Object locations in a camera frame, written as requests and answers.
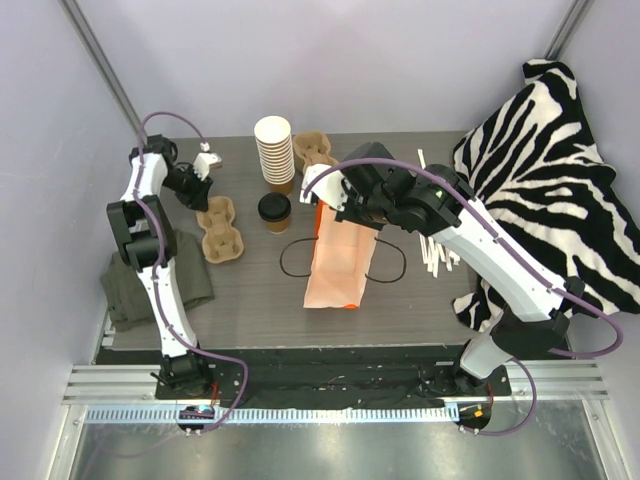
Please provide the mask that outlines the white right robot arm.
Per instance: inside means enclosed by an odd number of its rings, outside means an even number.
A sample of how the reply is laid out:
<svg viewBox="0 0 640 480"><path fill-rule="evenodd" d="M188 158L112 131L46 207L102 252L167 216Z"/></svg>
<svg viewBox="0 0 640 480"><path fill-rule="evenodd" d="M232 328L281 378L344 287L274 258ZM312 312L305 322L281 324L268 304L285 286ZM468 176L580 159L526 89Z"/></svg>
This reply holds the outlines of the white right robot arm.
<svg viewBox="0 0 640 480"><path fill-rule="evenodd" d="M354 159L306 168L300 199L322 201L348 221L380 230L387 225L432 238L457 254L506 305L486 330L469 341L451 371L457 391L472 395L509 360L548 352L563 343L570 321L565 295L583 285L544 267L489 215L470 185L441 164L420 167L388 158L366 143Z"/></svg>

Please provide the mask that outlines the orange paper bag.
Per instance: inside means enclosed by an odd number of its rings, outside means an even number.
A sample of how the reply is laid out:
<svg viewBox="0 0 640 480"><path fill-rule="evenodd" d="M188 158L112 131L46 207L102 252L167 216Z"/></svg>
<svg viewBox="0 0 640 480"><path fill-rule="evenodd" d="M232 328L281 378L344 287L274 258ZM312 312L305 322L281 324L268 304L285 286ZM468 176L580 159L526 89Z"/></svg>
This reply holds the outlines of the orange paper bag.
<svg viewBox="0 0 640 480"><path fill-rule="evenodd" d="M339 222L335 216L326 203L320 203L314 235L299 240L314 243L310 272L303 276L307 280L306 309L357 309L367 283L375 280L369 270L376 246L396 247L380 239L376 230Z"/></svg>

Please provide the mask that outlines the single cardboard cup carrier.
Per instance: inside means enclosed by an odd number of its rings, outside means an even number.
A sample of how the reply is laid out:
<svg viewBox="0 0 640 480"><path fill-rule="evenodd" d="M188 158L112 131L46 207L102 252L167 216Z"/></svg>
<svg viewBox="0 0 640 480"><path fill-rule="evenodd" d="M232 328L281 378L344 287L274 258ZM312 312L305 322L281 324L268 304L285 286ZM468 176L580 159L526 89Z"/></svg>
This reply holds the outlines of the single cardboard cup carrier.
<svg viewBox="0 0 640 480"><path fill-rule="evenodd" d="M238 259L244 253L240 231L233 225L236 218L233 201L226 196L208 198L208 210L196 213L204 231L201 242L204 258L211 264Z"/></svg>

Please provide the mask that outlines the cardboard cup carrier stack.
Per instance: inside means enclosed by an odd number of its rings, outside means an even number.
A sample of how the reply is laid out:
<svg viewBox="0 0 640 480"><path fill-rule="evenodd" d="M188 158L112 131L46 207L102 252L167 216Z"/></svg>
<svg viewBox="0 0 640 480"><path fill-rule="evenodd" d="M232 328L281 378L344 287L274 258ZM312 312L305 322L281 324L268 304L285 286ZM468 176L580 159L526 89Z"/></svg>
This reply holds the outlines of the cardboard cup carrier stack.
<svg viewBox="0 0 640 480"><path fill-rule="evenodd" d="M334 166L338 164L338 161L331 155L329 138L322 131L301 132L293 137L292 146L295 168L302 174L312 165Z"/></svg>

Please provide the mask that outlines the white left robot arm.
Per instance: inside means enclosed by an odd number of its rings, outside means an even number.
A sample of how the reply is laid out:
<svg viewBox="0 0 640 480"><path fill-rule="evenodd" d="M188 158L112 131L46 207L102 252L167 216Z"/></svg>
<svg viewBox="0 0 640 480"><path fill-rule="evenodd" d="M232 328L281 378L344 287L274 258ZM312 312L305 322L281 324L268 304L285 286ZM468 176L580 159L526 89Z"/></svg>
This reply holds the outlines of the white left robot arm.
<svg viewBox="0 0 640 480"><path fill-rule="evenodd" d="M179 293L178 245L160 193L166 187L186 208L208 209L213 184L209 167L220 158L206 144L202 148L194 164L183 165L172 140L160 134L147 137L129 154L131 176L125 193L106 207L120 257L141 280L158 325L161 363L155 378L160 386L193 399L211 391L213 375Z"/></svg>

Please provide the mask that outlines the brown paper coffee cup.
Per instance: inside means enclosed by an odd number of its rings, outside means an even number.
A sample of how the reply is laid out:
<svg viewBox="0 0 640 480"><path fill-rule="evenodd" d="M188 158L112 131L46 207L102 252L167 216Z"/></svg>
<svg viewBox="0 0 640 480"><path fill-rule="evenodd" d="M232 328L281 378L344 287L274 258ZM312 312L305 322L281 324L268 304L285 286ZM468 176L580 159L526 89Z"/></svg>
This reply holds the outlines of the brown paper coffee cup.
<svg viewBox="0 0 640 480"><path fill-rule="evenodd" d="M290 225L290 217L286 217L284 219L281 219L279 221L267 221L265 220L264 223L267 227L267 229L273 233L273 234L281 234L284 233Z"/></svg>

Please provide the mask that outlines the black plastic cup lid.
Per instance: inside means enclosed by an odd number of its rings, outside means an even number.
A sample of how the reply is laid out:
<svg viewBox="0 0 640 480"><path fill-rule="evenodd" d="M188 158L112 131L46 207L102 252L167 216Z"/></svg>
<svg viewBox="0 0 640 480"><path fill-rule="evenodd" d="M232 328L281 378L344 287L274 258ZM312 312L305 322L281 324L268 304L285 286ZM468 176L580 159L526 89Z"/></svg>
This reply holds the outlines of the black plastic cup lid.
<svg viewBox="0 0 640 480"><path fill-rule="evenodd" d="M290 216L291 202L286 195L271 192L259 200L257 211L263 221L280 222Z"/></svg>

